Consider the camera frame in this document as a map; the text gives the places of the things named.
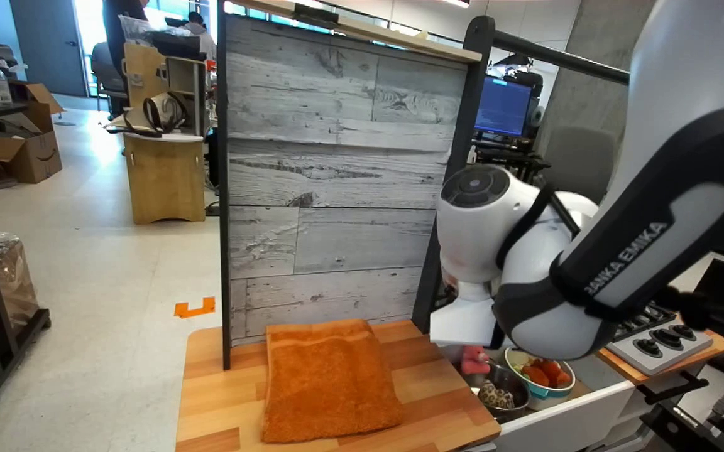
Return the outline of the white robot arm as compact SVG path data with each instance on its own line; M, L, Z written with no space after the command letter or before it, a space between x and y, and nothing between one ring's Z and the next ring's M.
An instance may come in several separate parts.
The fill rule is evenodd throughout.
M455 282L427 321L435 343L511 341L545 360L606 346L684 269L724 253L724 0L652 8L603 198L467 163L435 219Z

